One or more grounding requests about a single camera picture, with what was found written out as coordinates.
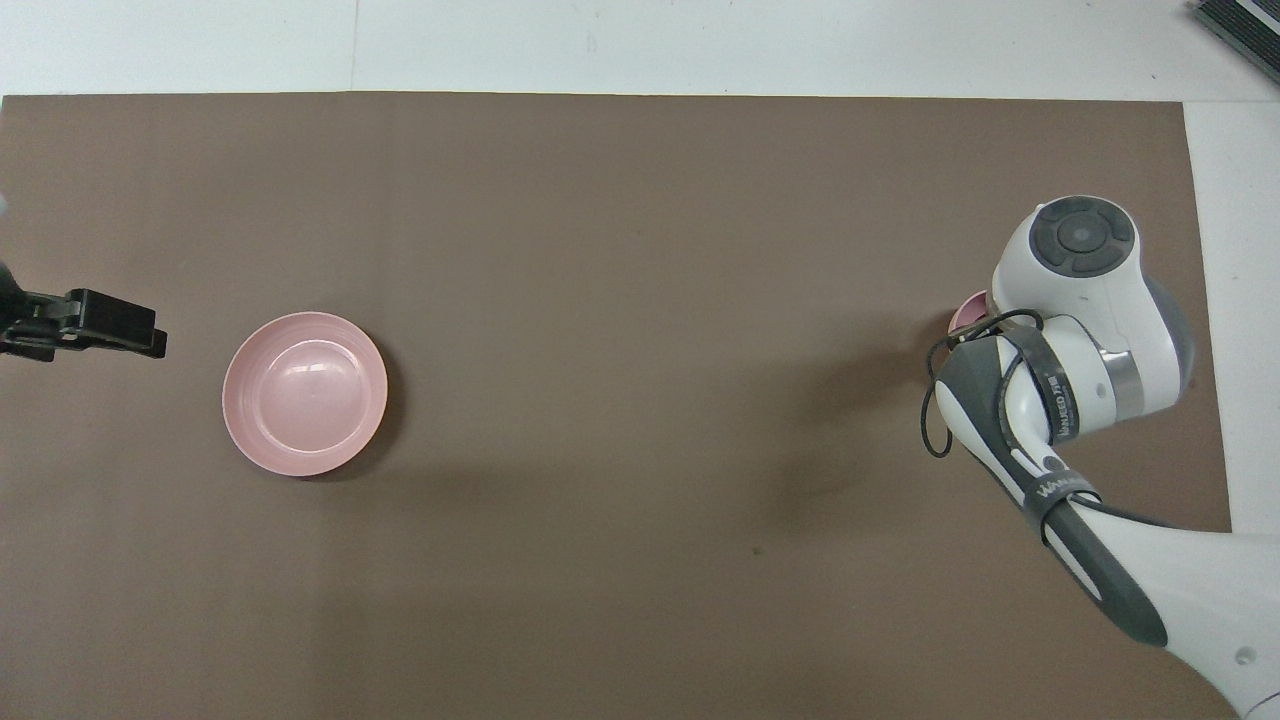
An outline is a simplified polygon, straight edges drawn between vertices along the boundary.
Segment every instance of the white floor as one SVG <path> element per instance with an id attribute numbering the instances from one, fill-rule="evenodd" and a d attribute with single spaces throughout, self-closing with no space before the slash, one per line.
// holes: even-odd
<path id="1" fill-rule="evenodd" d="M 1180 0 L 0 0 L 0 96 L 308 90 L 1184 101 L 1233 524 L 1280 532 L 1280 86 Z"/>

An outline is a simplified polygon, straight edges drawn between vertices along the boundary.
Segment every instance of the plate center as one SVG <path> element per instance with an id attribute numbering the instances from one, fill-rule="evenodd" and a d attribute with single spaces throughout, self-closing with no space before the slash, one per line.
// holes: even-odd
<path id="1" fill-rule="evenodd" d="M 287 448 L 328 450 L 360 428 L 367 393 L 360 364 L 347 348 L 324 340 L 300 342 L 262 375 L 259 423 Z"/>

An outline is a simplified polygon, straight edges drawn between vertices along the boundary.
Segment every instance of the white robotic arm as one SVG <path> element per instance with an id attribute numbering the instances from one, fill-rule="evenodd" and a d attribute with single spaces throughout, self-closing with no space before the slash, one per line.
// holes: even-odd
<path id="1" fill-rule="evenodd" d="M 1037 208 L 1006 247 L 988 305 L 1046 319 L 954 336 L 938 407 L 1107 618 L 1184 660 L 1242 717 L 1280 720 L 1280 536 L 1119 512 L 1053 450 L 1169 407 L 1187 387 L 1190 333 L 1139 260 L 1133 219 L 1115 204 L 1071 196 Z"/>

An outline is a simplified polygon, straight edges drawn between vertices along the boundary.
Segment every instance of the black velcro strap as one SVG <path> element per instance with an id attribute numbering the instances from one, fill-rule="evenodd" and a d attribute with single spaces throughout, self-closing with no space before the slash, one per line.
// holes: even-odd
<path id="1" fill-rule="evenodd" d="M 1044 402 L 1044 413 L 1048 414 L 1051 436 L 1048 443 L 1066 442 L 1080 434 L 1080 414 L 1075 406 L 1075 393 L 1071 392 L 1071 383 L 1066 379 L 1062 363 L 1044 336 L 1036 328 L 1014 325 L 1006 329 L 1002 337 L 1018 347 L 1036 380 L 1041 400 Z"/>
<path id="2" fill-rule="evenodd" d="M 1097 491 L 1084 479 L 1084 475 L 1071 469 L 1053 470 L 1041 475 L 1036 486 L 1027 492 L 1023 500 L 1023 516 L 1037 534 L 1042 534 L 1044 516 L 1055 505 L 1066 500 L 1073 492 L 1088 492 L 1097 496 Z"/>

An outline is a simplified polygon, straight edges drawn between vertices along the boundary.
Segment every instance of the plate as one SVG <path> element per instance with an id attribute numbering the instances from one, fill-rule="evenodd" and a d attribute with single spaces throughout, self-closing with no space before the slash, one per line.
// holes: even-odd
<path id="1" fill-rule="evenodd" d="M 294 313 L 241 345 L 223 380 L 236 447 L 282 475 L 326 473 L 355 457 L 387 409 L 387 366 L 348 320 Z"/>

